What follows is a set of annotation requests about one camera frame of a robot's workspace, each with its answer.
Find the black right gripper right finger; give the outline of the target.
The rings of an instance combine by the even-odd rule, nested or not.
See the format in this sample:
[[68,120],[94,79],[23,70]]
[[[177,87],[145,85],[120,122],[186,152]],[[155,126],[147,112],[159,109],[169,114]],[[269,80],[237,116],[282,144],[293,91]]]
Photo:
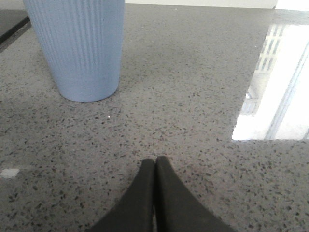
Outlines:
[[155,164],[155,213],[159,232],[233,232],[185,187],[165,156]]

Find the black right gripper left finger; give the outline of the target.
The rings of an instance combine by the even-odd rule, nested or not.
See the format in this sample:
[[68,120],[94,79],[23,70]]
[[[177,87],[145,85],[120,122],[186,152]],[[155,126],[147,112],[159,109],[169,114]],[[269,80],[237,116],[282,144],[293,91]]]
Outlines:
[[132,184],[114,206],[90,230],[92,232],[151,232],[155,162],[144,159]]

